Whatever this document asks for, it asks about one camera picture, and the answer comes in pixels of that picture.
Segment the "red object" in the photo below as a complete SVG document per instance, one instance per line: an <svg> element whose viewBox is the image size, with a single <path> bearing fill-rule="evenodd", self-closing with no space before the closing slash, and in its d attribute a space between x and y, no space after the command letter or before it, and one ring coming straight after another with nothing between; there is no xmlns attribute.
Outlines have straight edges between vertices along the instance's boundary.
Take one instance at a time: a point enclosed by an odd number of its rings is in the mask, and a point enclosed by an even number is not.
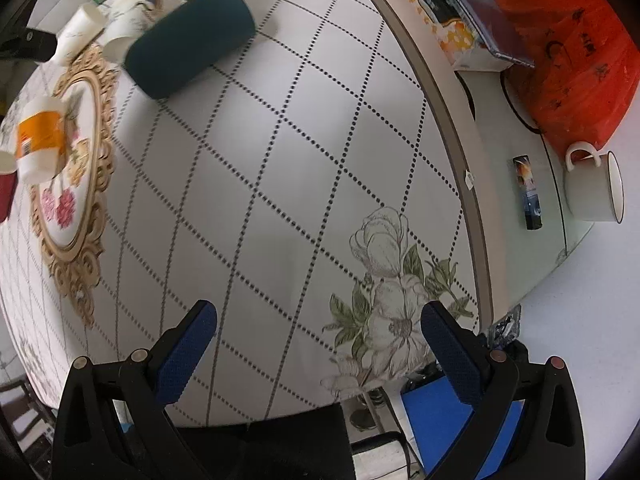
<svg viewBox="0 0 640 480"><path fill-rule="evenodd" d="M495 0L535 69L508 79L560 156L577 140L601 149L636 93L640 52L606 0Z"/></svg>
<svg viewBox="0 0 640 480"><path fill-rule="evenodd" d="M15 187L18 185L18 173L0 175L0 223L4 222L14 202Z"/></svg>

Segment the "white flower illustration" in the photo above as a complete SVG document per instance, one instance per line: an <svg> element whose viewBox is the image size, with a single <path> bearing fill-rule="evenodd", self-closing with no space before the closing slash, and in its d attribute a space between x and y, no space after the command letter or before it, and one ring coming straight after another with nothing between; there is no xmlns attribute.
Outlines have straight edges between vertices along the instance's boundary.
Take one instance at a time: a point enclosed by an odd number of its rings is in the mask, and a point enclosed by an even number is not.
<svg viewBox="0 0 640 480"><path fill-rule="evenodd" d="M376 287L373 311L367 321L372 373L389 379L415 370L427 356L428 346L420 329L420 314L429 301L420 279L404 275Z"/></svg>
<svg viewBox="0 0 640 480"><path fill-rule="evenodd" d="M338 355L332 359L338 367L338 375L325 377L320 384L329 390L336 399L349 399L366 390L372 390L382 386L383 381L372 378L371 381L365 382L362 386L360 381L363 380L363 370L360 362L348 355Z"/></svg>
<svg viewBox="0 0 640 480"><path fill-rule="evenodd" d="M372 276L398 277L407 250L407 232L406 216L382 207L367 216L362 227L351 236L351 252Z"/></svg>

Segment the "screw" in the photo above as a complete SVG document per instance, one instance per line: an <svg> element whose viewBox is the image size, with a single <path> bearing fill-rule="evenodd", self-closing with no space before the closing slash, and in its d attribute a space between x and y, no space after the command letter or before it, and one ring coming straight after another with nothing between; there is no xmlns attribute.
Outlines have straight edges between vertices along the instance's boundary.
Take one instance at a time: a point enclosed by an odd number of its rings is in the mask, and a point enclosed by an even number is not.
<svg viewBox="0 0 640 480"><path fill-rule="evenodd" d="M147 352L144 348L138 348L137 350L134 350L133 354L131 354L131 360L137 363L141 363L146 359L146 356L148 355L149 352Z"/></svg>
<svg viewBox="0 0 640 480"><path fill-rule="evenodd" d="M562 359L559 357L553 356L551 358L551 365L553 368L562 370L564 368L564 361L562 361Z"/></svg>
<svg viewBox="0 0 640 480"><path fill-rule="evenodd" d="M507 354L502 350L491 350L489 356L497 363L503 363L507 360Z"/></svg>
<svg viewBox="0 0 640 480"><path fill-rule="evenodd" d="M84 368L86 366L87 360L86 357L82 356L79 357L78 359L76 359L74 361L74 368L76 370L81 370L82 368Z"/></svg>

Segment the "diamond pattern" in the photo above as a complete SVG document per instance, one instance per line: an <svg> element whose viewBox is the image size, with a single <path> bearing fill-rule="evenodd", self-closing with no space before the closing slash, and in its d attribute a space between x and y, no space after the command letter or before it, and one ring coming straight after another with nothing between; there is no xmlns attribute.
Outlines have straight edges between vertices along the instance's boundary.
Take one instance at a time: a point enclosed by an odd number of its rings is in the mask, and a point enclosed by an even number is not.
<svg viewBox="0 0 640 480"><path fill-rule="evenodd" d="M386 25L378 37L371 1L245 2L255 39L167 101L119 77L92 330L42 267L18 186L0 226L4 314L54 370L35 378L53 406L76 356L104 362L149 348L201 298L216 305L220 326L168 409L177 424L237 424L334 402L321 380L337 374L336 332L322 327L333 321L331 295L350 303L364 276L350 237L383 205L404 206L409 243L424 259L459 263L454 286L477 310L446 150ZM14 110L59 75L43 65Z"/></svg>

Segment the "flower center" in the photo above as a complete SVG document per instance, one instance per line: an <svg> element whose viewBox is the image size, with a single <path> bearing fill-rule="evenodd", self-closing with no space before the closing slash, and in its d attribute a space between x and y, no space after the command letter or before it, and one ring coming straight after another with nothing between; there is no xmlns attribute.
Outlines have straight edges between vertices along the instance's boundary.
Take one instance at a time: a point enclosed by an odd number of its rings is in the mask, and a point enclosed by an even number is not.
<svg viewBox="0 0 640 480"><path fill-rule="evenodd" d="M389 323L389 332L396 337L408 338L411 335L411 328L410 319L394 319Z"/></svg>

